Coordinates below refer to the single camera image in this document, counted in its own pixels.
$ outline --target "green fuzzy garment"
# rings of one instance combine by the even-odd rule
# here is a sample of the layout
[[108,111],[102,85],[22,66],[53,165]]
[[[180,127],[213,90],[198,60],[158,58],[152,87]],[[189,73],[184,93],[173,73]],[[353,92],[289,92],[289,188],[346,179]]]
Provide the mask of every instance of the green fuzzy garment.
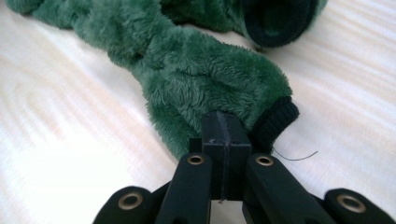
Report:
[[178,159],[200,137],[201,116],[235,114],[250,132],[278,99],[286,77],[262,55],[176,26],[155,0],[7,0],[12,10],[73,29],[139,81],[150,119]]

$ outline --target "wood grain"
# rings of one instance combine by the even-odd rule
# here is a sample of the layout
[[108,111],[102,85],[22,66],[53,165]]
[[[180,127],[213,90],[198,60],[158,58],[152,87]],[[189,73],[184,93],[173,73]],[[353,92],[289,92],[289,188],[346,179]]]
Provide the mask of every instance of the wood grain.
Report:
[[[264,54],[301,112],[276,150],[318,151],[276,156],[315,195],[353,189],[396,218],[396,2],[331,0],[298,41]],[[169,181],[177,161],[145,103],[104,52],[1,1],[0,223],[90,223],[116,190]],[[212,223],[243,223],[239,210],[214,203]]]

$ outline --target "tabletop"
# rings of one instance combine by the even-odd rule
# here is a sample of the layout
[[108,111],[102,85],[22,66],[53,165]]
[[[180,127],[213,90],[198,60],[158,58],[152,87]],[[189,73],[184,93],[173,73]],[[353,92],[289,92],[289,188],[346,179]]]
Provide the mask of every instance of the tabletop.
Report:
[[[218,40],[254,49],[235,33]],[[312,194],[355,190],[396,218],[396,1],[330,0],[297,41],[262,53],[300,117],[278,157]],[[154,191],[177,160],[139,83],[106,53],[0,2],[0,223],[90,223],[118,189]],[[212,203],[212,223],[244,223]]]

